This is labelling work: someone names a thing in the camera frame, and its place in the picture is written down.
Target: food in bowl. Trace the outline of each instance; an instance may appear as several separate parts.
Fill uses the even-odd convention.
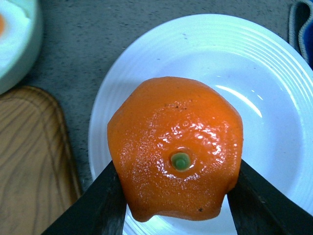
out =
[[[238,180],[243,124],[207,85],[152,78],[109,121],[108,145],[134,219],[207,220]]]

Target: wood grain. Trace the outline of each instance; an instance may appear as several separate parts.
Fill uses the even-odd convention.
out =
[[[63,112],[30,86],[0,96],[0,231],[42,233],[81,195]]]

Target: orange skin texture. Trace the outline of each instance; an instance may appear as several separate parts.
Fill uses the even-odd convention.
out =
[[[192,79],[140,84],[108,123],[108,144],[134,219],[216,217],[238,180],[243,125],[217,92]],[[189,155],[176,170],[171,156]]]

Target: white plate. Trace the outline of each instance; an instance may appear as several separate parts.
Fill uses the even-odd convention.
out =
[[[94,103],[89,163],[95,179],[111,160],[107,123],[144,80],[181,76],[224,96],[244,123],[243,159],[288,198],[313,214],[313,72],[283,39],[246,20],[193,15],[164,23],[131,44],[114,63]],[[124,234],[235,235],[228,202],[214,219],[154,216]]]

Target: white bowl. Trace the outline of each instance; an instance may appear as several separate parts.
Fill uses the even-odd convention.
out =
[[[30,19],[30,26],[21,38],[18,52],[0,70],[0,94],[19,83],[29,72],[38,57],[43,39],[43,17],[37,0],[12,0]]]

